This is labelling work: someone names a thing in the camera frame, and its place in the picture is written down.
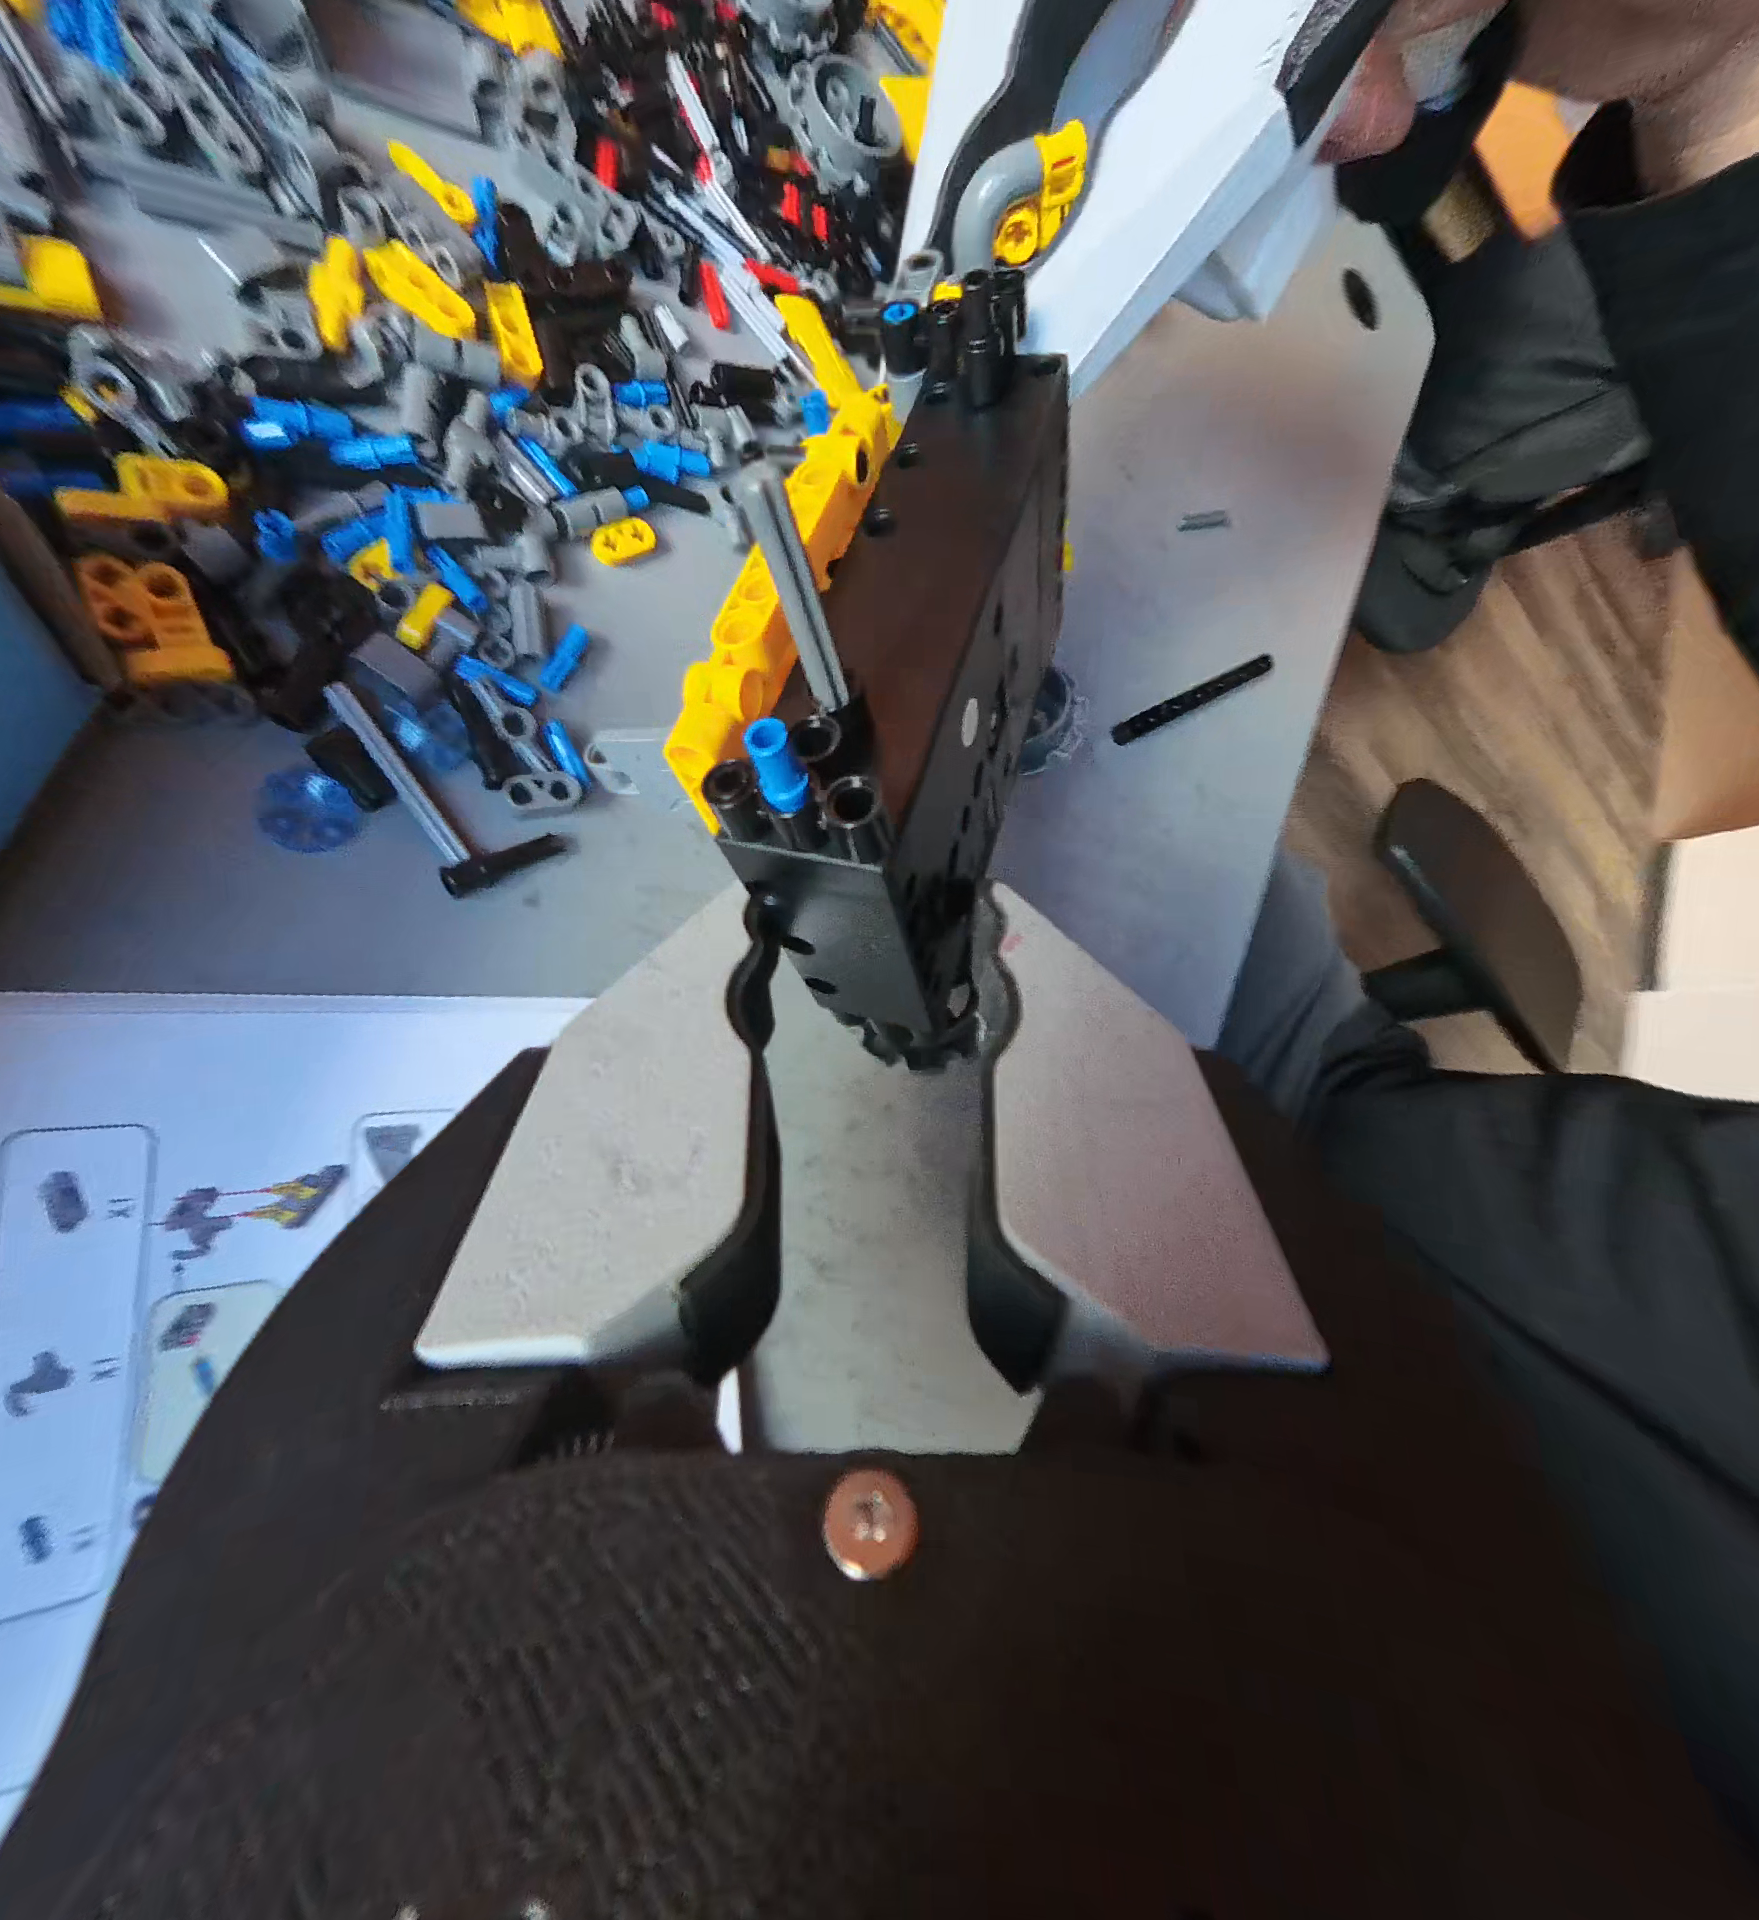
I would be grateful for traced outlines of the black long holed beam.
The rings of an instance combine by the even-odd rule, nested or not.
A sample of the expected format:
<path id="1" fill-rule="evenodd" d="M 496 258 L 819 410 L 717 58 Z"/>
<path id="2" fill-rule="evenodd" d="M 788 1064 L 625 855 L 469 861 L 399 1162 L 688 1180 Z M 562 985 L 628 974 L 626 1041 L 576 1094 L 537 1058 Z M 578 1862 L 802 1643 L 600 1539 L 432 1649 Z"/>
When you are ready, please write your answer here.
<path id="1" fill-rule="evenodd" d="M 1207 707 L 1214 707 L 1229 696 L 1265 682 L 1273 669 L 1273 653 L 1258 653 L 1247 661 L 1238 661 L 1236 666 L 1204 679 L 1200 684 L 1191 684 L 1172 696 L 1164 696 L 1151 705 L 1140 707 L 1129 716 L 1115 722 L 1109 729 L 1109 743 L 1116 750 L 1121 750 L 1139 741 L 1144 741 L 1172 723 L 1181 723 L 1181 719 L 1185 716 L 1195 716 Z"/>

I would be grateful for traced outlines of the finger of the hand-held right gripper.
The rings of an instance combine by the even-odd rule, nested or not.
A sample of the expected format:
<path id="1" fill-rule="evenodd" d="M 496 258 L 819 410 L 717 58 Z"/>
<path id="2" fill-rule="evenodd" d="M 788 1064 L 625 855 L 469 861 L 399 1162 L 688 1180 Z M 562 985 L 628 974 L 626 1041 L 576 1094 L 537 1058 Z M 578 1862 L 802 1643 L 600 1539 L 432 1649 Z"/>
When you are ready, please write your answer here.
<path id="1" fill-rule="evenodd" d="M 1028 277 L 1028 345 L 1094 387 L 1164 305 L 1267 319 L 1329 221 L 1323 110 L 1296 133 L 1286 83 L 1336 4 L 1108 4 L 1060 110 L 1088 175 Z"/>
<path id="2" fill-rule="evenodd" d="M 949 4 L 919 138 L 898 292 L 933 289 L 919 268 L 922 251 L 939 251 L 942 265 L 953 263 L 953 204 L 989 159 L 974 126 L 1005 117 L 1002 101 L 1036 110 L 1030 126 L 1002 124 L 1002 140 L 1084 124 L 1084 190 L 1068 227 L 1084 223 L 1098 201 L 1113 201 L 1120 171 L 1108 152 L 1164 48 L 1164 4 Z"/>

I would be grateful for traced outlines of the person's right forearm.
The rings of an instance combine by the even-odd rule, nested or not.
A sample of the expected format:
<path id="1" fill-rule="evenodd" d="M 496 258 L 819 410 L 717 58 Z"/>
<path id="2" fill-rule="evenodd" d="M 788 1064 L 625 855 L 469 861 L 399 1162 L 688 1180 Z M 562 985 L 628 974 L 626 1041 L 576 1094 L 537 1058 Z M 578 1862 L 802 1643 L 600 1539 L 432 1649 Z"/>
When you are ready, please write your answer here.
<path id="1" fill-rule="evenodd" d="M 1654 193 L 1633 110 L 1605 105 L 1567 150 L 1556 199 L 1657 488 L 1759 676 L 1759 153 Z"/>

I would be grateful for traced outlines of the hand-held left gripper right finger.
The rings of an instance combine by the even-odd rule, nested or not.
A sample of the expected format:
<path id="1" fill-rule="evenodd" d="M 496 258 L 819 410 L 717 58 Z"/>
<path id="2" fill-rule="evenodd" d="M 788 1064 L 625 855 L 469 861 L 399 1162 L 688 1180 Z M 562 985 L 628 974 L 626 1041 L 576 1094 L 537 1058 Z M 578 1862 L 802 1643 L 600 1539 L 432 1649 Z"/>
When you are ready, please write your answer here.
<path id="1" fill-rule="evenodd" d="M 1327 1371 L 1200 1055 L 1005 884 L 980 899 L 966 1300 L 1009 1388 Z"/>

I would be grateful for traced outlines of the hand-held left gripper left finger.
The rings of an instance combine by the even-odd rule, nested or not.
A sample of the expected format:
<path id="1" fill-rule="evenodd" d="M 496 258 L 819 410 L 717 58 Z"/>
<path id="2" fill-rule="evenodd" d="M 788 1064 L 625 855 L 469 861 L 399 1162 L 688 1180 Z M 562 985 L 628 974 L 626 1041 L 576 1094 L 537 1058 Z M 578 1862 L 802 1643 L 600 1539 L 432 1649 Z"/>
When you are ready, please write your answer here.
<path id="1" fill-rule="evenodd" d="M 423 1366 L 724 1377 L 778 1306 L 765 1053 L 778 936 L 724 891 L 563 1025 L 432 1307 Z"/>

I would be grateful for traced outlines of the yellow toy vehicle model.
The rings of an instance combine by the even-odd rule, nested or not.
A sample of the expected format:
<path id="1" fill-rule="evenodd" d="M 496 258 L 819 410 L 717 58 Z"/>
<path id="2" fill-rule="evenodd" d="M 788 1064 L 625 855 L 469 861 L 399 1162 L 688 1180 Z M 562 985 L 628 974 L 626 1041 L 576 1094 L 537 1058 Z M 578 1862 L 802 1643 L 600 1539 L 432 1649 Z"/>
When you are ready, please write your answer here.
<path id="1" fill-rule="evenodd" d="M 1071 374 L 1025 353 L 1025 265 L 1086 172 L 1084 124 L 1019 140 L 962 188 L 944 263 L 880 322 L 864 390 L 743 513 L 753 551 L 661 743 L 676 790 L 806 987 L 889 1062 L 972 1045 L 974 910 L 1053 666 L 1068 559 Z"/>

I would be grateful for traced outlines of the person's dark jeans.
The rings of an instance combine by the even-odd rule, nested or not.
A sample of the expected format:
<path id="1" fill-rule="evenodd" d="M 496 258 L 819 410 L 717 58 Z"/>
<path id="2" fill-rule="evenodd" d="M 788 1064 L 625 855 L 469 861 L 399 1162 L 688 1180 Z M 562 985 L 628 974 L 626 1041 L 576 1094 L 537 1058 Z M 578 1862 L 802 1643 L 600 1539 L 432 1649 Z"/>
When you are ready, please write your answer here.
<path id="1" fill-rule="evenodd" d="M 1364 990 L 1325 876 L 1289 850 L 1275 853 L 1214 1050 L 1301 1133 L 1341 1098 L 1434 1070 L 1428 1043 Z"/>

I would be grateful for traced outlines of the person's right hand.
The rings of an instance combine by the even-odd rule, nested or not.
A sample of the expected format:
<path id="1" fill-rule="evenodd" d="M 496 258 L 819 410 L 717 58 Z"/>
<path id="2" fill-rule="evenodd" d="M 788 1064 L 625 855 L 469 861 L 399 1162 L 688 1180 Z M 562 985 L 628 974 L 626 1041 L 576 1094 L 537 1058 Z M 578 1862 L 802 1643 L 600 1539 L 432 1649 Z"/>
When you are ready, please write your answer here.
<path id="1" fill-rule="evenodd" d="M 1650 112 L 1672 146 L 1759 145 L 1759 1 L 1521 1 L 1519 74 Z"/>

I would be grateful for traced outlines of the grey axle with black connector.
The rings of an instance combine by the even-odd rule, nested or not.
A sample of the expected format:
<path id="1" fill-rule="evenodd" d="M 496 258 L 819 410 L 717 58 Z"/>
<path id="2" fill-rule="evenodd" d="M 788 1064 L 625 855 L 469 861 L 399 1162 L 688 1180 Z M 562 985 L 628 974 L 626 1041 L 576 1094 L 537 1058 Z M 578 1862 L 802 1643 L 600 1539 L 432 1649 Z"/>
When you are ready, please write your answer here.
<path id="1" fill-rule="evenodd" d="M 370 762 L 383 773 L 411 822 L 439 855 L 438 876 L 451 899 L 474 899 L 506 884 L 510 878 L 546 865 L 570 855 L 563 834 L 535 834 L 507 847 L 476 850 L 432 790 L 411 770 L 370 705 L 346 684 L 331 682 L 323 693 L 328 710 L 353 732 Z"/>

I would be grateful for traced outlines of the blue translucent disc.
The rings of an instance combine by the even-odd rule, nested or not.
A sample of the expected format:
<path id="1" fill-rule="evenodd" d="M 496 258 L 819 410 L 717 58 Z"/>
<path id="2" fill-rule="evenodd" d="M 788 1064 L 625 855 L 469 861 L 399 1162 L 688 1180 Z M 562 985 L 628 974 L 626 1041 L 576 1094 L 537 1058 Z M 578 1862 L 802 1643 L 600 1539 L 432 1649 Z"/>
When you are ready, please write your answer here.
<path id="1" fill-rule="evenodd" d="M 348 787 L 312 764 L 268 773 L 252 800 L 252 822 L 279 850 L 329 855 L 365 832 L 365 813 Z"/>

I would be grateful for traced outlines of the instruction booklet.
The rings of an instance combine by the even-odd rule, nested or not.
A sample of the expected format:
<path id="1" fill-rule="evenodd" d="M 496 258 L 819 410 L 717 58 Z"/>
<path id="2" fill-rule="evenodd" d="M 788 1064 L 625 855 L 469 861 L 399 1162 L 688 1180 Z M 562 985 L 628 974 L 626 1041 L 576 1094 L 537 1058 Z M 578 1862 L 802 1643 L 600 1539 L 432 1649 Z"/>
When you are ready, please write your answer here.
<path id="1" fill-rule="evenodd" d="M 0 995 L 0 1838 L 282 1293 L 578 997 Z"/>

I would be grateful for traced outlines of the pile of small building pieces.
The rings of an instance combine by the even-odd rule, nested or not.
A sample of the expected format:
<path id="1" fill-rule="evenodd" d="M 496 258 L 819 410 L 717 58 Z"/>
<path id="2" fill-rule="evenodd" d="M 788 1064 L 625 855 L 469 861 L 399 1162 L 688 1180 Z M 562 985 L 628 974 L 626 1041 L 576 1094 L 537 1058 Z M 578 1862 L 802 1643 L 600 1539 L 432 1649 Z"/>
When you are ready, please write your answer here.
<path id="1" fill-rule="evenodd" d="M 947 4 L 0 4 L 0 488 L 124 684 L 479 769 L 661 757 L 741 496 L 864 390 Z"/>

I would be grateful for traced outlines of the white cabinet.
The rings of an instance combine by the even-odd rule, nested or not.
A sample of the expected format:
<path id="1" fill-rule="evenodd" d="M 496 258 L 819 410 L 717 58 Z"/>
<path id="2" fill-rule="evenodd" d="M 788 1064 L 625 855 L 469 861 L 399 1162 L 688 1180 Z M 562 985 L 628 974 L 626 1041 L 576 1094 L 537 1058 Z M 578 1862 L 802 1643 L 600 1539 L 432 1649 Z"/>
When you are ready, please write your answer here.
<path id="1" fill-rule="evenodd" d="M 1619 1070 L 1759 1101 L 1759 826 L 1661 850 L 1644 987 L 1626 1011 Z"/>

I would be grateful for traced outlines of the grey desk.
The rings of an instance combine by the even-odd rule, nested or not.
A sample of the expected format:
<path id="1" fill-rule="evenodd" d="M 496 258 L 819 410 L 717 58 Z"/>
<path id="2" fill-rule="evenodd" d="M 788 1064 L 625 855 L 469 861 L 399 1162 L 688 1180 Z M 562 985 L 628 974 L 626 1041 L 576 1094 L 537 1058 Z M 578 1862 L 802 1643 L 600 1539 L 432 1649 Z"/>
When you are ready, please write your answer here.
<path id="1" fill-rule="evenodd" d="M 994 872 L 1195 1043 L 1225 1023 L 1300 790 L 1433 332 L 1387 241 L 1327 221 L 1273 315 L 1172 301 L 1072 403 L 1058 666 L 1084 743 L 1023 778 Z M 1182 513 L 1231 528 L 1181 535 Z M 1116 750 L 1115 722 L 1273 653 Z M 0 995 L 598 995 L 724 891 L 688 806 L 537 822 L 569 857 L 469 901 L 403 802 L 329 855 L 264 840 L 264 729 L 100 726 L 0 855 Z M 962 1331 L 977 1075 L 910 1079 L 778 974 L 785 1295 L 755 1417 L 773 1444 L 998 1448 L 1016 1402 Z"/>

